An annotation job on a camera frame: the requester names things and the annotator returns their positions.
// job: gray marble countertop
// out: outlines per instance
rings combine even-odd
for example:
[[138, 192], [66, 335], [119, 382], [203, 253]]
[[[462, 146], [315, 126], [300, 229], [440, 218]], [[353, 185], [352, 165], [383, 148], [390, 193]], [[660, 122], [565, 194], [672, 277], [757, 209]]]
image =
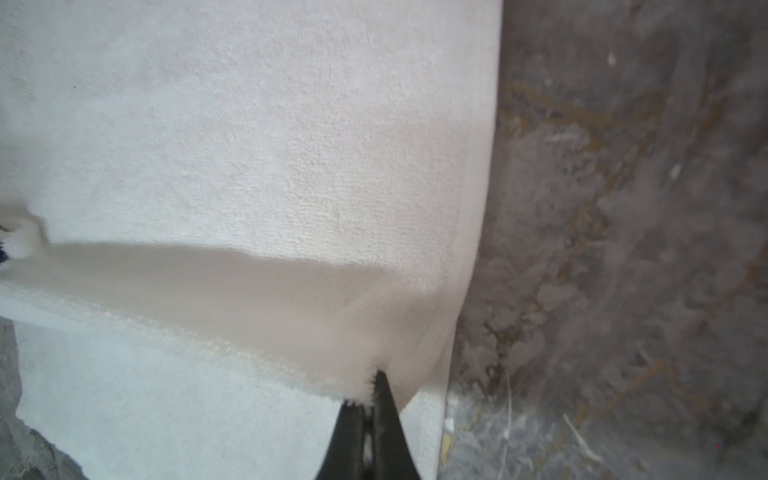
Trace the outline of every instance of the gray marble countertop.
[[441, 480], [768, 471], [764, 5], [506, 2]]

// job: white fabric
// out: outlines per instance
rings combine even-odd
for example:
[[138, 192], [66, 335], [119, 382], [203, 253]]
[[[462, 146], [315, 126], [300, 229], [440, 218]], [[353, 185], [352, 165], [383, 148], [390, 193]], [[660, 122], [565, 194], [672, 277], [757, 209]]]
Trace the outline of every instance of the white fabric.
[[[226, 389], [253, 397], [241, 419], [281, 405], [247, 440], [296, 471], [257, 452], [207, 468], [299, 478], [326, 439], [297, 438], [336, 412], [286, 384], [366, 401], [382, 368], [404, 405], [472, 271], [499, 24], [499, 0], [1, 3], [0, 205], [51, 245], [0, 273], [0, 315], [69, 332], [20, 327], [22, 419], [86, 475], [209, 478], [171, 459], [182, 439], [229, 445], [236, 416], [210, 392]], [[170, 391], [206, 395], [187, 410]], [[406, 429], [431, 422], [433, 476], [428, 397]], [[326, 409], [303, 422], [311, 405]], [[155, 421], [118, 441], [78, 430], [88, 412]], [[118, 454], [146, 438], [154, 455]]]

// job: towel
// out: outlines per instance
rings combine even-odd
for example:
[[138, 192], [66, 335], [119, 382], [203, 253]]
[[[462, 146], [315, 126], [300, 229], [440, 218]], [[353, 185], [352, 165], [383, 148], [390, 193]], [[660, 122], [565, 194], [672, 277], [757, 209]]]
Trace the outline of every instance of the towel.
[[[401, 408], [437, 385], [442, 414], [500, 9], [3, 2], [0, 225], [33, 218], [48, 241], [0, 272], [0, 315], [34, 325], [20, 418], [92, 478], [204, 478], [177, 462], [190, 439], [222, 452], [195, 472], [301, 478], [332, 399], [369, 401], [376, 369]], [[412, 449], [434, 455], [438, 417], [406, 423], [432, 423]]]

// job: black tool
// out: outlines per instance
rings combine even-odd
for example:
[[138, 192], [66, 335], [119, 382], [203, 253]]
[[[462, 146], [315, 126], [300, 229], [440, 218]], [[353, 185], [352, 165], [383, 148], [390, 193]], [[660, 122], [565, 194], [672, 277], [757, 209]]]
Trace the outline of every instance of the black tool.
[[[370, 435], [372, 461], [364, 459]], [[420, 480], [402, 432], [395, 401], [384, 372], [376, 373], [370, 415], [345, 402], [339, 410], [326, 459], [316, 480]]]

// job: cloth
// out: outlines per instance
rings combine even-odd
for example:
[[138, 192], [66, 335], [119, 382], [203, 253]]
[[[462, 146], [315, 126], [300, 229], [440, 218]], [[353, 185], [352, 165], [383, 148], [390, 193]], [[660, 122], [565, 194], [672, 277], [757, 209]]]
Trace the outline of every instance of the cloth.
[[[171, 449], [205, 435], [229, 445], [232, 423], [186, 420], [229, 412], [200, 393], [225, 389], [280, 421], [250, 432], [258, 459], [210, 468], [232, 478], [265, 462], [261, 478], [296, 478], [257, 450], [324, 451], [335, 409], [293, 419], [328, 402], [311, 395], [365, 402], [384, 369], [403, 407], [450, 349], [472, 271], [500, 9], [3, 2], [0, 205], [39, 219], [49, 242], [0, 272], [0, 315], [44, 327], [19, 328], [21, 418], [86, 475], [197, 478]], [[237, 379], [216, 383], [223, 372]], [[52, 402], [43, 379], [57, 376], [71, 381]], [[429, 408], [442, 414], [440, 397]], [[197, 410], [176, 412], [187, 399]], [[157, 421], [119, 442], [119, 429], [79, 430], [88, 412], [117, 425], [151, 406]], [[412, 417], [434, 423], [424, 451], [437, 417]], [[150, 437], [146, 460], [93, 455]]]

